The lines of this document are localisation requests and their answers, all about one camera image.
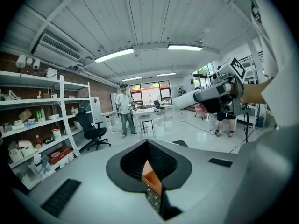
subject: white shirt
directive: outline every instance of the white shirt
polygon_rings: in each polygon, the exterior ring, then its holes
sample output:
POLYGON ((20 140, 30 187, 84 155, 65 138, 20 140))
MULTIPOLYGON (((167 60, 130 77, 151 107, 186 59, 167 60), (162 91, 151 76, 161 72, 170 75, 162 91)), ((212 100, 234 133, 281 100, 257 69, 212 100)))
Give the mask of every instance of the white shirt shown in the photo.
POLYGON ((131 104, 132 102, 133 102, 133 99, 129 94, 124 95, 124 94, 120 93, 116 99, 116 104, 121 105, 121 114, 129 114, 130 113, 129 104, 131 104))
POLYGON ((253 25, 260 36, 264 73, 275 77, 262 96, 276 123, 299 123, 299 57, 297 44, 281 14, 269 0, 254 0, 253 25))

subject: office chair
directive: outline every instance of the office chair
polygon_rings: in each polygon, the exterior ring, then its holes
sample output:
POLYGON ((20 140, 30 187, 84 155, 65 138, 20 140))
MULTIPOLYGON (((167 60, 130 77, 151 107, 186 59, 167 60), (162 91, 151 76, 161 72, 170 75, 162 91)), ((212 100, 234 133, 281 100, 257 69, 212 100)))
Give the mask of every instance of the office chair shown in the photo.
POLYGON ((104 141, 108 141, 108 139, 100 140, 100 138, 106 133, 106 128, 100 128, 100 123, 98 122, 98 128, 94 128, 92 124, 89 122, 88 114, 86 114, 85 109, 79 109, 78 114, 76 115, 76 118, 78 119, 80 125, 84 129, 84 137, 88 140, 93 140, 88 144, 87 150, 93 146, 97 146, 96 150, 98 150, 100 144, 108 144, 111 146, 111 144, 106 143, 104 141))
POLYGON ((155 110, 155 112, 157 112, 157 111, 159 111, 159 110, 160 110, 160 112, 161 112, 162 110, 164 110, 164 112, 165 112, 165 107, 161 107, 160 102, 159 102, 158 100, 154 100, 154 104, 155 104, 155 106, 156 106, 156 110, 155 110))

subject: black slot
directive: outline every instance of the black slot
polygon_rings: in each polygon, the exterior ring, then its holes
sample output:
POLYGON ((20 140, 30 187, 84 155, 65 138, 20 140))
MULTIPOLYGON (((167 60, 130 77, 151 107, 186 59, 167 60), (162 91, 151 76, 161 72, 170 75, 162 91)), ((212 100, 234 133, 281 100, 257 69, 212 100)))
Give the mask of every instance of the black slot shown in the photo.
POLYGON ((42 205, 42 209, 51 215, 58 217, 80 184, 81 182, 76 180, 66 180, 42 205))
POLYGON ((233 164, 233 162, 231 162, 231 161, 216 159, 216 158, 211 158, 209 160, 209 162, 214 163, 214 164, 218 164, 218 165, 221 165, 221 166, 225 166, 225 167, 228 167, 228 168, 230 168, 230 166, 233 164))

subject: jeans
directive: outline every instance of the jeans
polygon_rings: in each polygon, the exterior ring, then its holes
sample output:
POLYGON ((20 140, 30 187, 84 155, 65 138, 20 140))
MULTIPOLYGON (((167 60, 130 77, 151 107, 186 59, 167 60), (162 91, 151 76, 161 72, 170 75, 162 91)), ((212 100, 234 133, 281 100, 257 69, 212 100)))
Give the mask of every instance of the jeans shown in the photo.
POLYGON ((121 114, 121 124, 122 124, 122 134, 127 135, 127 121, 129 121, 131 134, 135 134, 136 130, 132 121, 132 115, 129 114, 121 114))

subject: sneaker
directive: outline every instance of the sneaker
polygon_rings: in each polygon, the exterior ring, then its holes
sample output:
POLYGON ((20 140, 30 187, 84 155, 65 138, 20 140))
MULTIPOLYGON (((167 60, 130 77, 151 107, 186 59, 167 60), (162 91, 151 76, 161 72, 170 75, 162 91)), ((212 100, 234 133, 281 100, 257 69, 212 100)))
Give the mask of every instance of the sneaker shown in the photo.
POLYGON ((219 130, 216 129, 215 132, 214 132, 214 134, 215 134, 217 137, 219 137, 219 136, 220 136, 219 130))

